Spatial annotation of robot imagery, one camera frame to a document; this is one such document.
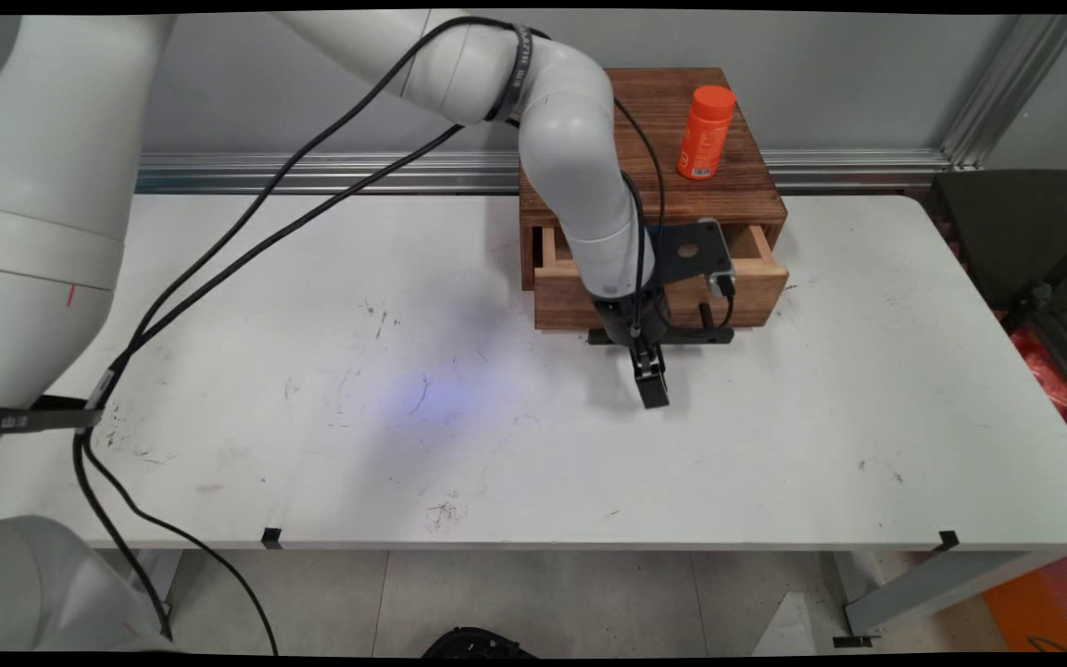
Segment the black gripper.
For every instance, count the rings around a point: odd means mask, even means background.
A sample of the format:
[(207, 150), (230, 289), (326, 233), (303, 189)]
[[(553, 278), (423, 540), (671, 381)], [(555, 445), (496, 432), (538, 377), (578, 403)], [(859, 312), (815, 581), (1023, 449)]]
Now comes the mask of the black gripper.
[(634, 382), (644, 409), (670, 404), (666, 364), (660, 350), (670, 329), (668, 299), (660, 283), (650, 283), (640, 292), (622, 298), (593, 296), (601, 328), (589, 330), (589, 345), (623, 346), (634, 364)]

